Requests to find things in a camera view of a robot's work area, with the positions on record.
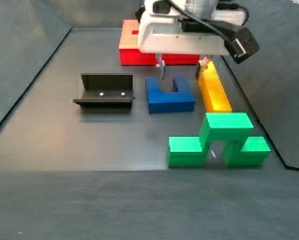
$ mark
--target red block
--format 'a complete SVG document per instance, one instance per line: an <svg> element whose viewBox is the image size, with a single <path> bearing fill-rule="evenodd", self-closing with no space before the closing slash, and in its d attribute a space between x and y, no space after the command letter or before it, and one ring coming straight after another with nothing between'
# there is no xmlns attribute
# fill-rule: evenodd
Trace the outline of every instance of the red block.
<svg viewBox="0 0 299 240"><path fill-rule="evenodd" d="M138 49L139 23L136 20L124 20L119 43L122 65L156 65L155 54L142 53ZM195 65L200 55L163 54L167 65Z"/></svg>

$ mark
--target green l-shaped block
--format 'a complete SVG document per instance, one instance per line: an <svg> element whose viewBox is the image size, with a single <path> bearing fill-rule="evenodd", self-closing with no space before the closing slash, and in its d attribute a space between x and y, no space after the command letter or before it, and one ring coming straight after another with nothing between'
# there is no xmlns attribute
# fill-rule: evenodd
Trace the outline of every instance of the green l-shaped block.
<svg viewBox="0 0 299 240"><path fill-rule="evenodd" d="M206 113L198 137L170 137L170 167L202 167L213 141L227 141L229 167L259 166L270 154L263 137L250 137L253 123L245 112Z"/></svg>

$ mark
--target blue block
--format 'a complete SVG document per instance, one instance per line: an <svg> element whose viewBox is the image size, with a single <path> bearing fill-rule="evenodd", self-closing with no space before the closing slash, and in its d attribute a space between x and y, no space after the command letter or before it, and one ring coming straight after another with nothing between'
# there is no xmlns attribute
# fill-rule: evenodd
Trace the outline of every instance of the blue block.
<svg viewBox="0 0 299 240"><path fill-rule="evenodd" d="M147 100L150 113L192 112L195 98L186 76L176 76L172 80L172 91L163 92L156 77L146 78Z"/></svg>

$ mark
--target black holder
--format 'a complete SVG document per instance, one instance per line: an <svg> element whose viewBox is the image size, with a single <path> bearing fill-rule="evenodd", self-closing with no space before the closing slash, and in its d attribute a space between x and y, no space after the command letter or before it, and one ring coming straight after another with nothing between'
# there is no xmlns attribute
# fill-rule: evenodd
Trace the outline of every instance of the black holder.
<svg viewBox="0 0 299 240"><path fill-rule="evenodd" d="M74 102L82 107L131 108L132 75L130 74L82 74L84 94Z"/></svg>

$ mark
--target gray table surface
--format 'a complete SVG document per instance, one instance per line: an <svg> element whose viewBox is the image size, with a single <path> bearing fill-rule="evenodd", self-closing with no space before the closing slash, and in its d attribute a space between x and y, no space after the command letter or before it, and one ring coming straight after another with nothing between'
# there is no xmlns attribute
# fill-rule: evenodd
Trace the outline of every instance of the gray table surface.
<svg viewBox="0 0 299 240"><path fill-rule="evenodd" d="M299 172L274 152L261 168L227 169L218 142L205 168L167 169L168 136L196 135L205 115L194 67L168 67L163 87L187 75L195 111L148 114L144 78L159 73L119 65L119 34L71 32L0 129L0 239L299 239ZM234 110L265 135L215 64ZM86 72L134 74L128 114L82 112L72 103Z"/></svg>

